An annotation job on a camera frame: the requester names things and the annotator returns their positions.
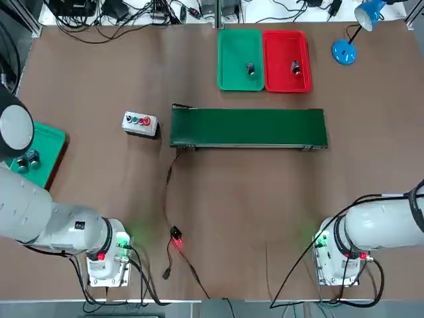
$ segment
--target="blue desk lamp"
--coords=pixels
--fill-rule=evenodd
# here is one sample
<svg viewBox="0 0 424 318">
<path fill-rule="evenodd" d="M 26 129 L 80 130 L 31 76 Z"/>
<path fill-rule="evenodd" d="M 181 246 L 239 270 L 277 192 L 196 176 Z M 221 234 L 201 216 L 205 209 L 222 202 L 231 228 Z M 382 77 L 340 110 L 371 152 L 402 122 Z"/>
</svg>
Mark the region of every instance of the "blue desk lamp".
<svg viewBox="0 0 424 318">
<path fill-rule="evenodd" d="M 359 27 L 353 34 L 350 40 L 337 40 L 331 48 L 333 58 L 342 65 L 350 65 L 356 60 L 356 48 L 352 43 L 359 31 L 364 28 L 367 31 L 372 31 L 377 25 L 380 18 L 380 11 L 386 5 L 382 0 L 370 0 L 361 3 L 355 9 L 355 17 L 359 23 Z"/>
</svg>

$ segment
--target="green tray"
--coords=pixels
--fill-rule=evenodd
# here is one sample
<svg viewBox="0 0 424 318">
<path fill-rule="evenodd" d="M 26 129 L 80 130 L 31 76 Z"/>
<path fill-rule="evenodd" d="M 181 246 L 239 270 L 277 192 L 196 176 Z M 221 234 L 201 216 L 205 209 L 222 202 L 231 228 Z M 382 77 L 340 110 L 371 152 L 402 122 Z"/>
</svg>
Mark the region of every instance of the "green tray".
<svg viewBox="0 0 424 318">
<path fill-rule="evenodd" d="M 254 75 L 247 64 L 254 64 Z M 264 89 L 262 33 L 259 30 L 221 30 L 218 34 L 218 86 L 225 91 Z"/>
<path fill-rule="evenodd" d="M 39 187 L 45 188 L 63 149 L 65 139 L 65 132 L 34 122 L 34 140 L 30 149 L 37 150 L 40 154 L 40 168 L 34 170 L 29 166 L 28 172 L 21 175 Z M 12 171 L 18 172 L 16 159 L 9 162 L 9 167 Z"/>
</svg>

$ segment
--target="white floor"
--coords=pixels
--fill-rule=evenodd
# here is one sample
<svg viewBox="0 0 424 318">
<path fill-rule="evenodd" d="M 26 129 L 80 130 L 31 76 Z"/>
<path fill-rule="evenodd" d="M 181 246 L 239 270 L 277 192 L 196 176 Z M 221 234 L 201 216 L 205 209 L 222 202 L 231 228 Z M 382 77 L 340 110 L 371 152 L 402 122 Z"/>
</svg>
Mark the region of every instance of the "white floor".
<svg viewBox="0 0 424 318">
<path fill-rule="evenodd" d="M 303 2 L 296 3 L 296 0 L 275 0 L 280 3 L 283 3 L 288 9 L 301 9 Z M 149 0 L 126 0 L 129 5 L 132 5 L 136 8 L 142 8 Z M 197 0 L 181 0 L 188 7 L 193 7 L 198 9 Z M 332 0 L 323 0 L 322 7 L 326 7 L 332 2 Z M 354 16 L 354 8 L 357 7 L 360 3 L 360 0 L 344 0 L 340 7 L 339 12 L 330 22 L 341 22 L 341 21 L 356 21 Z M 273 0 L 251 0 L 246 2 L 242 0 L 243 15 L 240 18 L 240 23 L 243 19 L 245 23 L 255 23 L 264 18 L 273 17 L 273 18 L 288 18 L 296 14 L 296 12 L 289 12 L 282 5 L 277 4 Z M 177 17 L 180 14 L 180 4 L 174 1 L 172 3 L 172 8 L 174 9 Z M 135 9 L 130 8 L 130 14 L 136 13 Z M 404 19 L 406 17 L 405 7 L 403 3 L 395 3 L 394 5 L 386 5 L 381 12 L 384 16 L 385 21 L 392 21 L 398 19 Z M 321 10 L 319 8 L 308 8 L 304 14 L 302 14 L 296 22 L 326 22 L 329 18 L 328 12 Z M 262 21 L 263 23 L 280 23 L 280 22 L 292 22 L 294 18 L 290 19 L 267 19 Z M 94 20 L 93 18 L 88 19 L 87 23 L 91 23 Z M 201 19 L 197 20 L 187 14 L 186 23 L 212 23 L 214 19 Z M 39 22 L 43 25 L 55 25 L 56 19 L 53 14 L 47 8 L 46 5 L 43 5 L 43 8 L 40 13 Z M 115 20 L 110 18 L 103 18 L 103 25 L 115 24 Z M 145 14 L 139 19 L 137 19 L 132 25 L 147 25 L 152 23 L 152 19 L 149 14 Z M 223 23 L 237 23 L 237 18 L 229 16 L 223 18 Z"/>
</svg>

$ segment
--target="robotic arm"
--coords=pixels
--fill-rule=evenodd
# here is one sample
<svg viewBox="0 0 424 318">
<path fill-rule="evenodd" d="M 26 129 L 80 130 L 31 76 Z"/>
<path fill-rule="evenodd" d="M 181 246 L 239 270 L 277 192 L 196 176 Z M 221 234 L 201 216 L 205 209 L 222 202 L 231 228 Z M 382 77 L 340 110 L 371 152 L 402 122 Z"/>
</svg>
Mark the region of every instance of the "robotic arm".
<svg viewBox="0 0 424 318">
<path fill-rule="evenodd" d="M 313 249 L 319 284 L 350 286 L 370 250 L 424 244 L 422 185 L 424 180 L 409 193 L 359 203 L 330 225 L 325 219 Z"/>
<path fill-rule="evenodd" d="M 0 161 L 23 155 L 34 138 L 27 108 L 0 85 Z M 87 257 L 92 286 L 127 286 L 130 237 L 122 223 L 50 194 L 0 164 L 0 236 Z"/>
</svg>

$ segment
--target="brown table surface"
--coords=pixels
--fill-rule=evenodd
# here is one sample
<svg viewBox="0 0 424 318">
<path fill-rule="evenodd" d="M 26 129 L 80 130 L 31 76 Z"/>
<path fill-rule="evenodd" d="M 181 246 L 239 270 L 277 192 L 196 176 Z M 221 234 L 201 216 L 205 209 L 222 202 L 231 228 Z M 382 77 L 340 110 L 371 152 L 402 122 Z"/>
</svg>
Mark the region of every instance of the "brown table surface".
<svg viewBox="0 0 424 318">
<path fill-rule="evenodd" d="M 424 176 L 424 69 L 414 34 L 401 21 L 361 32 L 355 40 L 358 59 L 345 67 L 333 60 L 331 45 L 347 25 L 235 26 L 302 30 L 313 76 L 308 94 L 220 91 L 217 31 L 210 25 L 149 26 L 102 45 L 45 28 L 32 45 L 19 97 L 35 121 L 69 136 L 52 197 L 120 219 L 136 245 L 146 249 L 161 299 L 203 299 L 173 249 L 171 277 L 162 279 L 169 238 L 162 189 L 175 156 L 168 146 L 172 102 L 208 108 L 323 108 L 328 150 L 200 150 L 183 154 L 174 169 L 168 216 L 182 230 L 185 254 L 210 296 L 269 299 L 266 245 L 274 295 L 325 216 L 365 193 L 407 191 Z M 100 39 L 95 32 L 78 35 Z M 125 111 L 157 116 L 162 140 L 126 135 L 121 127 Z M 0 240 L 0 250 L 0 299 L 83 299 L 68 261 L 35 254 L 7 239 Z M 423 298 L 423 251 L 374 253 L 386 273 L 384 298 Z M 308 254 L 280 299 L 317 299 L 313 275 Z M 365 276 L 346 297 L 372 299 L 368 281 Z M 129 288 L 109 293 L 137 299 L 139 288 L 132 272 Z M 94 293 L 104 296 L 103 289 Z"/>
</svg>

